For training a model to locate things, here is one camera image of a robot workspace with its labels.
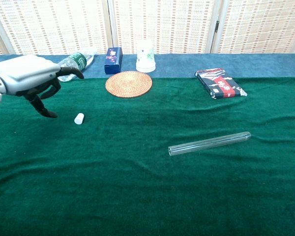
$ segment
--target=blue cloth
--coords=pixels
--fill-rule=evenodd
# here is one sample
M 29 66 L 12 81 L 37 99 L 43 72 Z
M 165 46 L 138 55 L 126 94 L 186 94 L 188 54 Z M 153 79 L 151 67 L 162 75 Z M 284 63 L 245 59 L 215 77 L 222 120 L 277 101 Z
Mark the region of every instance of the blue cloth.
M 18 55 L 2 55 L 0 61 Z M 42 55 L 59 62 L 66 55 Z M 123 55 L 121 70 L 136 70 L 136 55 Z M 85 78 L 108 78 L 104 71 L 105 55 L 96 55 L 83 71 Z M 191 78 L 196 70 L 222 67 L 232 77 L 295 77 L 295 54 L 162 54 L 155 55 L 152 78 Z

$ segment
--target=green bottle label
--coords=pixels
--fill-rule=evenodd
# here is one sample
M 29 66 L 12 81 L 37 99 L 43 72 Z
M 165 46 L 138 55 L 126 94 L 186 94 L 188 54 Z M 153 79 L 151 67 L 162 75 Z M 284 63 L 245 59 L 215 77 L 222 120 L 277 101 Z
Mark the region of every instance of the green bottle label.
M 79 66 L 79 70 L 83 70 L 87 65 L 87 59 L 81 53 L 74 53 L 69 56 L 69 58 L 73 59 Z

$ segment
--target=table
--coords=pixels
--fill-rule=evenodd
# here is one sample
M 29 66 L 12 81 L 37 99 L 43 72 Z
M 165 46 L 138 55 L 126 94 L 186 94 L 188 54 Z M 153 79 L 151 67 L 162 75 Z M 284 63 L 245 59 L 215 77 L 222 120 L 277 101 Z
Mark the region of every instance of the table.
M 214 100 L 192 76 L 130 99 L 105 78 L 76 80 L 45 100 L 57 119 L 4 96 L 0 235 L 295 235 L 295 78 L 236 81 L 247 97 Z M 243 131 L 252 138 L 168 154 Z

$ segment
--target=book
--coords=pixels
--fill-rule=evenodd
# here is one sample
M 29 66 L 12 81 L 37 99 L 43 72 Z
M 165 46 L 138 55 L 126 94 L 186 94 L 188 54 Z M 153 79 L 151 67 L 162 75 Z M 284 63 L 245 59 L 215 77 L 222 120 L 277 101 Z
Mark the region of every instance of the book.
M 214 99 L 247 96 L 247 93 L 222 68 L 198 70 L 195 76 Z

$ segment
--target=plastic water bottle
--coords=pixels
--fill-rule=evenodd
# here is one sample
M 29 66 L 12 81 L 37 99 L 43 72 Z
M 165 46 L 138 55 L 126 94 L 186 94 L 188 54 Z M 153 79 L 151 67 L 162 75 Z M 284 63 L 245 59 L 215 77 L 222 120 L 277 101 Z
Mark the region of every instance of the plastic water bottle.
M 83 70 L 87 68 L 94 59 L 94 55 L 96 54 L 96 50 L 94 48 L 88 48 L 86 50 L 81 50 L 79 52 L 75 52 L 70 56 L 66 57 L 62 61 L 58 62 L 58 65 L 65 66 L 73 66 L 79 70 Z M 60 76 L 58 79 L 62 82 L 67 82 L 74 79 L 76 75 L 66 75 Z

